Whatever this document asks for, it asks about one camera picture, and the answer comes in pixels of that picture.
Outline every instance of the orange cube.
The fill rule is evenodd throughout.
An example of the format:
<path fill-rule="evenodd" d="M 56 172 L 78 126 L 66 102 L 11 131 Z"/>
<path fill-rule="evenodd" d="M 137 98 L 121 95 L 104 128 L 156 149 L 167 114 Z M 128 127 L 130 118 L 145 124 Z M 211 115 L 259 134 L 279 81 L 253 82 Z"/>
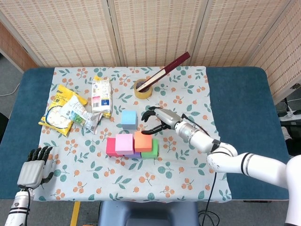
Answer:
<path fill-rule="evenodd" d="M 152 135 L 144 135 L 141 132 L 135 132 L 135 152 L 151 152 Z"/>

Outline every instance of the snack bag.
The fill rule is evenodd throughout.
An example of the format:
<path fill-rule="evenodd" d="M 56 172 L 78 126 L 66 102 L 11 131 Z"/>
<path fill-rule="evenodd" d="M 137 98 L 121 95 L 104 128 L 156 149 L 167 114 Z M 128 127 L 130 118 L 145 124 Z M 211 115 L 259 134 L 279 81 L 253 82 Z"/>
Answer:
<path fill-rule="evenodd" d="M 106 118 L 112 112 L 112 87 L 109 80 L 102 80 L 97 75 L 92 81 L 92 113 L 102 112 Z"/>
<path fill-rule="evenodd" d="M 71 99 L 73 95 L 77 96 L 79 101 L 83 105 L 87 104 L 86 99 L 80 97 L 78 94 L 67 89 L 66 87 L 59 85 L 55 98 L 52 101 L 52 103 L 49 105 L 45 115 L 39 121 L 39 125 L 48 126 L 52 129 L 56 129 L 64 136 L 66 136 L 73 122 L 61 116 L 59 110 L 62 108 L 64 104 L 66 104 Z"/>
<path fill-rule="evenodd" d="M 97 124 L 103 115 L 102 113 L 87 112 L 76 96 L 72 96 L 72 98 L 59 110 L 59 113 L 63 117 L 84 126 L 94 134 L 96 134 Z"/>

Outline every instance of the packing tape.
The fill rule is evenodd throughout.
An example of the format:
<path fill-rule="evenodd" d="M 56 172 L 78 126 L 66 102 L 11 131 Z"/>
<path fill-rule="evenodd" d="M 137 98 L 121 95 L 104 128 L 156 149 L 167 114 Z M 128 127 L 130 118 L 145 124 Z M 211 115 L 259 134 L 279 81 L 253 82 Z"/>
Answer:
<path fill-rule="evenodd" d="M 137 98 L 139 99 L 146 99 L 149 98 L 151 96 L 151 92 L 152 92 L 152 86 L 149 87 L 148 90 L 144 91 L 144 92 L 138 92 L 137 91 L 137 87 L 141 86 L 143 82 L 145 82 L 146 79 L 138 79 L 135 83 L 134 83 L 134 94 Z"/>

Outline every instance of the blue table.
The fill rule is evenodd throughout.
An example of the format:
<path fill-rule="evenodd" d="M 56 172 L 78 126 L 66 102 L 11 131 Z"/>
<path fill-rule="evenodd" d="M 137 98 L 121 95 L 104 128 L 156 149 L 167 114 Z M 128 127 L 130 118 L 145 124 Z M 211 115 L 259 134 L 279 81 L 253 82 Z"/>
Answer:
<path fill-rule="evenodd" d="M 28 152 L 39 143 L 54 68 L 23 75 L 16 103 L 0 145 L 0 199 L 12 199 Z M 289 160 L 266 73 L 257 67 L 208 67 L 211 107 L 221 141 L 238 153 Z M 227 174 L 234 200 L 283 200 L 288 191 L 240 174 Z"/>

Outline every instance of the cube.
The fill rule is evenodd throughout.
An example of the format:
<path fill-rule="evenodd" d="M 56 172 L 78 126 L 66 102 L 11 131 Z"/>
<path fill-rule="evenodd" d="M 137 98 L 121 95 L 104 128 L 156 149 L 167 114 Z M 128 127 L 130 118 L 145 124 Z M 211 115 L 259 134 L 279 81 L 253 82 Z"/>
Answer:
<path fill-rule="evenodd" d="M 140 152 L 135 152 L 135 151 L 134 151 L 134 154 L 127 154 L 127 155 L 125 155 L 124 157 L 140 159 L 140 158 L 141 158 L 141 153 L 140 153 Z"/>
<path fill-rule="evenodd" d="M 135 152 L 151 152 L 152 135 L 135 132 Z"/>
<path fill-rule="evenodd" d="M 119 155 L 134 154 L 133 134 L 117 134 L 115 140 L 115 151 Z"/>
<path fill-rule="evenodd" d="M 158 156 L 158 140 L 152 140 L 152 150 L 151 152 L 141 152 L 141 157 L 144 159 L 152 159 Z"/>
<path fill-rule="evenodd" d="M 107 138 L 107 147 L 105 152 L 107 153 L 108 156 L 112 157 L 120 157 L 122 155 L 118 155 L 115 151 L 115 138 Z"/>
<path fill-rule="evenodd" d="M 137 129 L 136 111 L 123 110 L 121 116 L 121 125 L 123 129 Z"/>

